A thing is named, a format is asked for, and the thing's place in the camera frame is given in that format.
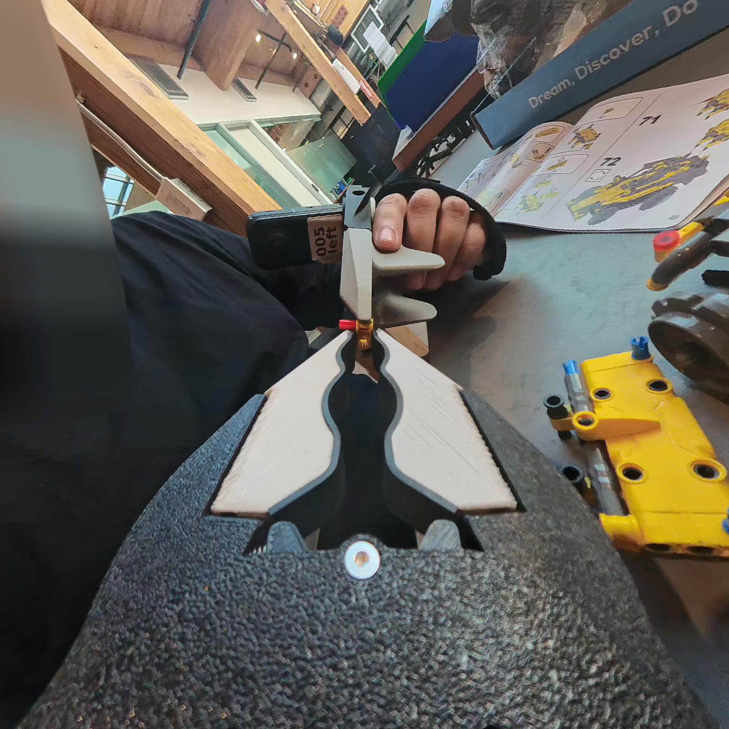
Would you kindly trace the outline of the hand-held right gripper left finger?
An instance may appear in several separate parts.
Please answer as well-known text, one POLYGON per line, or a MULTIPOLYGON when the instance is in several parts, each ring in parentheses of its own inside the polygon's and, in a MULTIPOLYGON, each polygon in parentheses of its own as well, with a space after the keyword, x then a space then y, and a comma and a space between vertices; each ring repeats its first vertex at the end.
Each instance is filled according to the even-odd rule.
POLYGON ((305 538, 341 511, 353 364, 353 333, 341 332, 267 390, 211 505, 212 515, 260 522, 247 550, 264 550, 275 524, 305 538))

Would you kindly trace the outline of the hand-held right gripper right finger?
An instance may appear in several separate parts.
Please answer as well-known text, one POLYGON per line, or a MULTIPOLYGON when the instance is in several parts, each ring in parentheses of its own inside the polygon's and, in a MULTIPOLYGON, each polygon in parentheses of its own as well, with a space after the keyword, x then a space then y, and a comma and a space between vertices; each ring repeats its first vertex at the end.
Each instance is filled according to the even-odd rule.
POLYGON ((383 506, 405 548, 477 548, 469 520, 515 515, 518 496, 463 389, 378 330, 372 418, 383 506))

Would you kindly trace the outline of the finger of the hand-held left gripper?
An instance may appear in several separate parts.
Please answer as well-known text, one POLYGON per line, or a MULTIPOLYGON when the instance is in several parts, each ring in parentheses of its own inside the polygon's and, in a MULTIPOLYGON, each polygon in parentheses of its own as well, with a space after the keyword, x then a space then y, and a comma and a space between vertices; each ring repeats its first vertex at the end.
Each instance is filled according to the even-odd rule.
POLYGON ((340 297, 358 321, 372 318, 372 232, 350 227, 343 236, 340 297))

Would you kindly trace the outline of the yellow brick subassembly blue pins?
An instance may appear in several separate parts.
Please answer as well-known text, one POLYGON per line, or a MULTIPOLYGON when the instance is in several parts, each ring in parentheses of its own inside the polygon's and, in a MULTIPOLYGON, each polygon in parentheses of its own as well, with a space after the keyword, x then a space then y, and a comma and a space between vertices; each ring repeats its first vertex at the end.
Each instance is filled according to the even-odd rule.
POLYGON ((544 407, 560 438, 581 444, 581 489, 598 516, 634 515, 642 552, 727 560, 727 469, 654 363, 648 338, 622 353, 567 360, 563 378, 566 398, 548 396, 544 407))

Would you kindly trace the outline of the person's left forearm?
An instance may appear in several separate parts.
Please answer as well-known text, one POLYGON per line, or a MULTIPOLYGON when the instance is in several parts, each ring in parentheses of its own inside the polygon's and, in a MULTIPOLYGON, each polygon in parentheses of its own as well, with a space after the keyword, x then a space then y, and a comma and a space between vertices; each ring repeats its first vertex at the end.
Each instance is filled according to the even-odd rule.
POLYGON ((111 221, 133 342, 180 357, 275 360, 343 308, 337 265, 263 270, 247 239, 162 212, 111 221))

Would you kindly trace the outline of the person's left hand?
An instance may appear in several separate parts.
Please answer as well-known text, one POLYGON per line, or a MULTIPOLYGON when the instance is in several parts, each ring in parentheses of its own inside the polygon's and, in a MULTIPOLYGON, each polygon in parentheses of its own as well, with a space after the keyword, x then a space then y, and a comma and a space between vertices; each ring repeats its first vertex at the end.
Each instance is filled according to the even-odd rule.
POLYGON ((464 200, 441 198, 432 189, 383 197, 372 220, 372 241, 382 252, 405 246, 443 259, 440 269, 406 275, 406 288, 412 291, 434 291, 457 281, 494 255, 484 217, 464 200))

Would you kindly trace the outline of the person's dark clothed body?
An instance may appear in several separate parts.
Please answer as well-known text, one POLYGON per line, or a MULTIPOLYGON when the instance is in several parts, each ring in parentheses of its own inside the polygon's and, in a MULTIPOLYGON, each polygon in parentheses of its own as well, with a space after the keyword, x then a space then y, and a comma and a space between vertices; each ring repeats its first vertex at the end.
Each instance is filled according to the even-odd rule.
POLYGON ((2 430, 2 727, 49 682, 150 499, 308 347, 283 311, 141 315, 131 334, 120 413, 2 430))

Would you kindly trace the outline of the brick instruction booklet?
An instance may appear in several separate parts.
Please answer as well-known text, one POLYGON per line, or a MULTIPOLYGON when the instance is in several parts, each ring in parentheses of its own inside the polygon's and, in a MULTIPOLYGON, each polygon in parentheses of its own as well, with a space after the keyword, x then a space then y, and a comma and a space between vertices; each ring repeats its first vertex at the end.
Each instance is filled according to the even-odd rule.
POLYGON ((615 96, 535 126, 459 186, 501 224, 558 232, 682 227, 727 195, 728 76, 615 96))

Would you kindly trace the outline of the clear plastic bag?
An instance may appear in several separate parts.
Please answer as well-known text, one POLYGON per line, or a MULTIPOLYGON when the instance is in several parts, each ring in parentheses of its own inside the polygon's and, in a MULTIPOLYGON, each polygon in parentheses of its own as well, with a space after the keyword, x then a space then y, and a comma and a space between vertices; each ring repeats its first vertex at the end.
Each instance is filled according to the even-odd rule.
POLYGON ((475 1, 477 67, 486 91, 504 96, 628 1, 475 1))

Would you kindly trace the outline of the dark blue cardboard box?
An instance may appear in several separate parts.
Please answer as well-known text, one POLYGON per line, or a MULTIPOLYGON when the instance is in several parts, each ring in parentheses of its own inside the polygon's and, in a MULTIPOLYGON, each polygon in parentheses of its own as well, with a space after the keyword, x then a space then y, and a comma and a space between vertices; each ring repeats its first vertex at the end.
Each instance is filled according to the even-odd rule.
POLYGON ((472 115, 492 149, 724 31, 727 1, 634 1, 472 115))

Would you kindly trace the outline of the yellow toy brick car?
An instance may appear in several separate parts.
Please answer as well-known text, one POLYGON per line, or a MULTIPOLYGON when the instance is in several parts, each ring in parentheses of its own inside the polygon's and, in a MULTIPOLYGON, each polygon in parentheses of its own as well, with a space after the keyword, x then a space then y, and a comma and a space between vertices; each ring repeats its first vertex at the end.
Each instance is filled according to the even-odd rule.
MULTIPOLYGON (((658 263, 647 287, 655 292, 703 264, 707 258, 728 256, 727 203, 713 205, 700 218, 700 229, 658 263)), ((705 270, 702 281, 712 291, 676 293, 652 305, 649 338, 658 352, 694 386, 716 399, 728 399, 727 270, 705 270)))

